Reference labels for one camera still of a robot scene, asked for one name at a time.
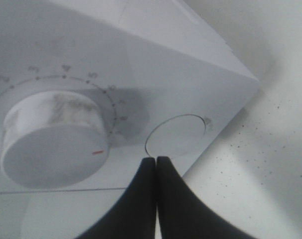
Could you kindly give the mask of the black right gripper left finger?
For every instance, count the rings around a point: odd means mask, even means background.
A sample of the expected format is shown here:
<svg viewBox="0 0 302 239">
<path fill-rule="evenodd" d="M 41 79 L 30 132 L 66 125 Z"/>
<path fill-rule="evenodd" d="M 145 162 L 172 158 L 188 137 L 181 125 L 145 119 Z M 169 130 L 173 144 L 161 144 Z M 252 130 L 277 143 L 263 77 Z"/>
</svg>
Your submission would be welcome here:
<svg viewBox="0 0 302 239">
<path fill-rule="evenodd" d="M 153 239 L 156 222 L 155 159 L 142 159 L 119 200 L 79 239 Z"/>
</svg>

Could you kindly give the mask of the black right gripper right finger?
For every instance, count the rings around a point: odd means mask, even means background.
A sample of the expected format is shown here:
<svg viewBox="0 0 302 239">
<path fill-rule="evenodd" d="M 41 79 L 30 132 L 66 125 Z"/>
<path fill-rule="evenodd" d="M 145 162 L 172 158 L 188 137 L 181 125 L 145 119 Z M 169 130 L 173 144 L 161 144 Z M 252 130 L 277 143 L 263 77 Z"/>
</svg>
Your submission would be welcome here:
<svg viewBox="0 0 302 239">
<path fill-rule="evenodd" d="M 163 239 L 249 239 L 208 208 L 186 185 L 170 158 L 156 160 L 157 206 Z"/>
</svg>

